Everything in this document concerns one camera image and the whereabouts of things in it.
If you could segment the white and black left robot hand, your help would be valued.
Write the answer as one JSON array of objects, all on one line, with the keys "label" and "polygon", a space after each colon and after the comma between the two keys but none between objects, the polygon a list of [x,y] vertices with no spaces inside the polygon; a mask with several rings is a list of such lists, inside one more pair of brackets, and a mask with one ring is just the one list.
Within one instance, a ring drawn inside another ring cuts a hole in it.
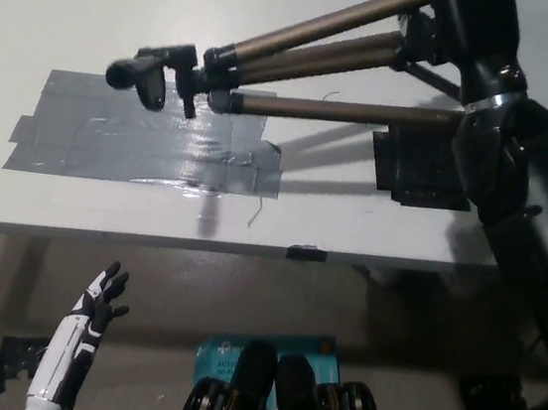
[{"label": "white and black left robot hand", "polygon": [[60,321],[41,358],[24,410],[72,410],[109,323],[127,315],[113,301],[123,294],[129,275],[114,262],[88,285]]}]

